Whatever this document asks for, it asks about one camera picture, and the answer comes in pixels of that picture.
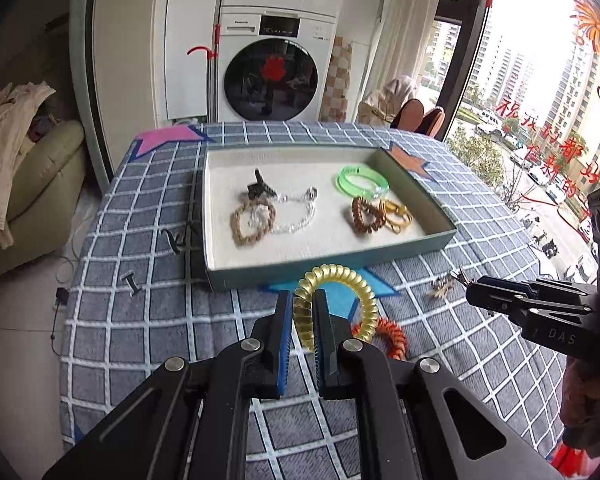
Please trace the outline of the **right hand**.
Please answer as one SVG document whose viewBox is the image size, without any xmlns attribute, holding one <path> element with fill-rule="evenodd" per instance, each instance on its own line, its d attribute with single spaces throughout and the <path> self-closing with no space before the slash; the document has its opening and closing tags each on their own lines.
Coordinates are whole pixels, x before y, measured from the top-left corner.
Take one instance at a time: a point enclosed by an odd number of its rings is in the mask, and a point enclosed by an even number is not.
<svg viewBox="0 0 600 480">
<path fill-rule="evenodd" d="M 566 445 L 600 457 L 600 370 L 569 358 L 562 378 L 560 419 Z"/>
</svg>

